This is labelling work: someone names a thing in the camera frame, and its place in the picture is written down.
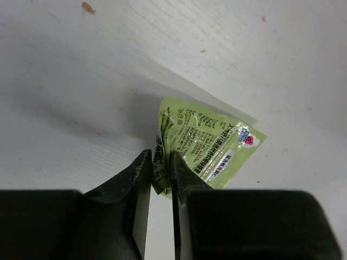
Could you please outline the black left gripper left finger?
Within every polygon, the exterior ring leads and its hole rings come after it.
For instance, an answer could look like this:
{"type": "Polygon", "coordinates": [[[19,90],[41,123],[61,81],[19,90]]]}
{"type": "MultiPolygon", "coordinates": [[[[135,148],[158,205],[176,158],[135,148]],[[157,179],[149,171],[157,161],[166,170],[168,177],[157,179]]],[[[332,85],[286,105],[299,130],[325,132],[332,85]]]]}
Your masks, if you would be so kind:
{"type": "Polygon", "coordinates": [[[1,191],[1,259],[143,259],[151,175],[146,149],[86,193],[1,191]]]}

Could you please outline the green snack packet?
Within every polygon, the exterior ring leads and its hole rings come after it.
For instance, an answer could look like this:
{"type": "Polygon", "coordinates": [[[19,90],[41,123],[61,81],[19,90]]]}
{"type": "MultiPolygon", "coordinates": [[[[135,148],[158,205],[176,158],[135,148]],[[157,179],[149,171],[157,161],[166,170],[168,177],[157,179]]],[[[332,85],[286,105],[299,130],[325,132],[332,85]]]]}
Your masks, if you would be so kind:
{"type": "Polygon", "coordinates": [[[169,157],[180,152],[187,166],[214,189],[224,188],[266,135],[197,103],[166,97],[160,103],[152,186],[171,198],[169,157]]]}

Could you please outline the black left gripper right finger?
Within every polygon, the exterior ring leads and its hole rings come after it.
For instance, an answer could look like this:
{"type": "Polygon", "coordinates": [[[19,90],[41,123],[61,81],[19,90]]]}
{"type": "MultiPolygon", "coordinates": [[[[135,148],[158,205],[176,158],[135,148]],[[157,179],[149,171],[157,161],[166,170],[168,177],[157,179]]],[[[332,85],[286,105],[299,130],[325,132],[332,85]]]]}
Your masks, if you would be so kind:
{"type": "Polygon", "coordinates": [[[176,259],[341,259],[316,198],[298,190],[215,190],[170,154],[176,259]]]}

